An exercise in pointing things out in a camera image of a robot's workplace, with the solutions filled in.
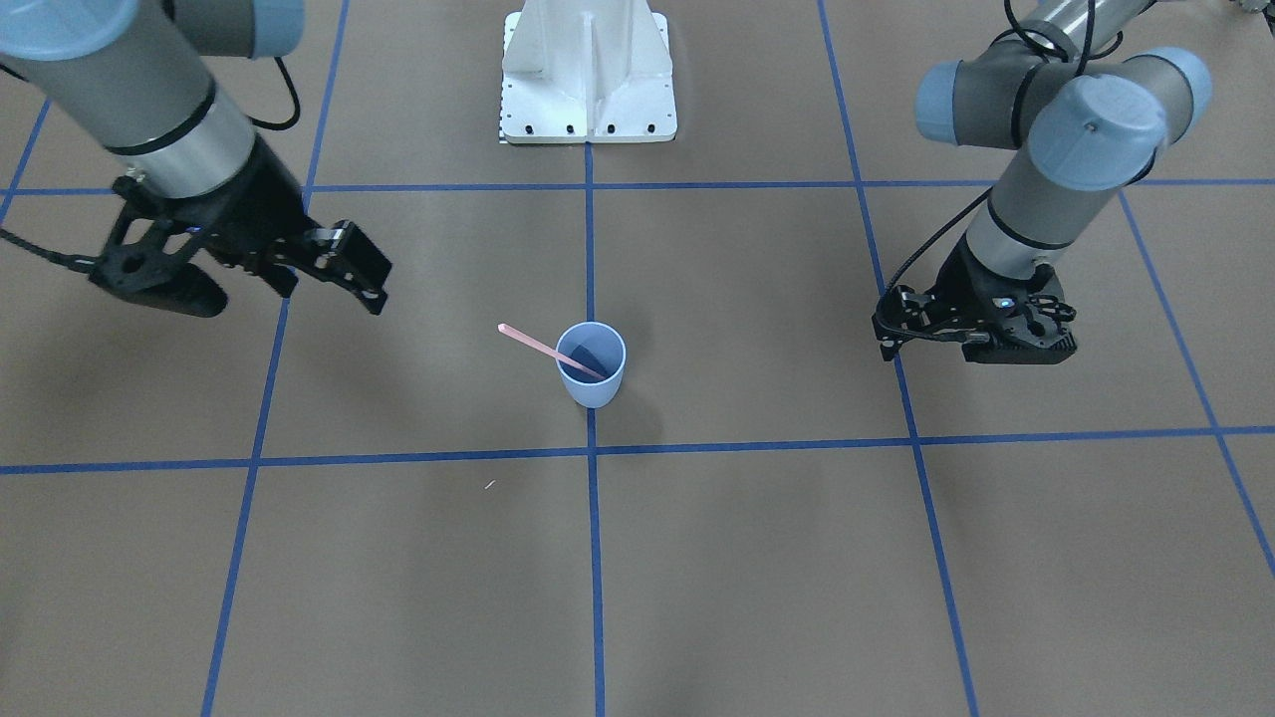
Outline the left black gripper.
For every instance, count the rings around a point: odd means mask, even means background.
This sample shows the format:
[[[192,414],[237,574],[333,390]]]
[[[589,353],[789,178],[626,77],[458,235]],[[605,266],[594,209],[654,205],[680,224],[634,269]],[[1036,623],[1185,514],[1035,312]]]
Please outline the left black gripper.
[[[929,293],[951,307],[952,320],[987,336],[984,344],[1065,344],[1065,290],[1048,260],[1030,260],[1025,279],[1003,277],[983,265],[960,239]]]

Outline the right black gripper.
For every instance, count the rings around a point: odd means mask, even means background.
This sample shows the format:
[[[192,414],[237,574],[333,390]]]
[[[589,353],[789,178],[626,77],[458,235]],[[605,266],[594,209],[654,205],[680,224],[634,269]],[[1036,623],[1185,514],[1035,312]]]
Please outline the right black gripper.
[[[241,268],[291,299],[300,278],[293,268],[354,296],[370,314],[388,302],[391,270],[386,254],[352,221],[319,228],[303,205],[300,182],[260,134],[244,167],[205,196],[210,211],[199,225],[200,248],[219,264]],[[314,264],[297,264],[314,231]]]

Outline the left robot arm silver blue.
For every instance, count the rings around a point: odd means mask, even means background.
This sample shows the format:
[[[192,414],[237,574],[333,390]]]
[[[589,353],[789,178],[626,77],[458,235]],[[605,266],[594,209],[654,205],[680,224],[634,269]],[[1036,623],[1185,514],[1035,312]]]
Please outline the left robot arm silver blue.
[[[972,61],[929,68],[915,128],[933,142],[1011,151],[1001,177],[956,214],[963,232],[929,290],[892,276],[873,311],[887,358],[910,341],[960,344],[982,364],[1057,364],[1077,350],[1056,267],[1117,191],[1188,137],[1214,94],[1179,47],[1119,63],[1148,1],[1043,1]]]

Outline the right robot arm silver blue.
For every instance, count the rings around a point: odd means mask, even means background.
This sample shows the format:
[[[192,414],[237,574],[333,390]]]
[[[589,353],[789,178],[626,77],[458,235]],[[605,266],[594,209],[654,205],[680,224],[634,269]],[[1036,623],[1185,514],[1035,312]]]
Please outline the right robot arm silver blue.
[[[5,1],[3,68],[45,91],[125,172],[99,255],[47,251],[125,302],[209,318],[228,299],[194,258],[260,278],[282,299],[300,276],[382,313],[391,262],[351,221],[326,228],[208,69],[210,56],[282,61],[300,46],[301,1]]]

